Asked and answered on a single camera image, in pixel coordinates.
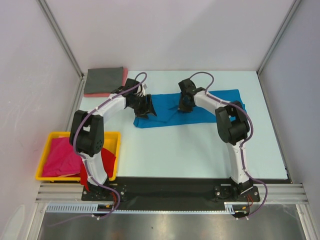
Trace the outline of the blue t-shirt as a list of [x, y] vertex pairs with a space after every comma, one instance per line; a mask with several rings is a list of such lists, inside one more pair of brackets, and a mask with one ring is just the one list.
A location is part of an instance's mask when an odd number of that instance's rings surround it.
[[149, 114], [148, 118], [136, 117], [133, 125], [140, 129], [192, 125], [201, 123], [216, 123], [216, 116], [202, 107], [194, 107], [190, 113], [178, 111], [180, 94], [152, 94], [151, 101], [156, 116]]

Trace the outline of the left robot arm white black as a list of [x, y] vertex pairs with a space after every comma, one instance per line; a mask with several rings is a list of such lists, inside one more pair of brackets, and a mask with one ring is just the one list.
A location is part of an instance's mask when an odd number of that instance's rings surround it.
[[111, 94], [107, 100], [90, 112], [77, 110], [69, 135], [74, 152], [81, 157], [86, 172], [86, 192], [94, 200], [106, 200], [110, 193], [118, 194], [109, 184], [104, 168], [102, 149], [105, 141], [105, 123], [117, 112], [126, 108], [134, 110], [137, 118], [156, 116], [150, 94]]

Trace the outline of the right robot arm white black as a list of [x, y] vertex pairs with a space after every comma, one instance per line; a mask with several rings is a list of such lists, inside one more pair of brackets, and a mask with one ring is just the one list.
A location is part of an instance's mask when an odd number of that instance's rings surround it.
[[246, 148], [250, 125], [239, 101], [223, 100], [205, 91], [204, 88], [185, 89], [180, 92], [178, 110], [190, 113], [193, 108], [200, 107], [216, 118], [217, 132], [226, 143], [232, 180], [231, 196], [242, 201], [253, 188], [253, 181], [246, 172]]

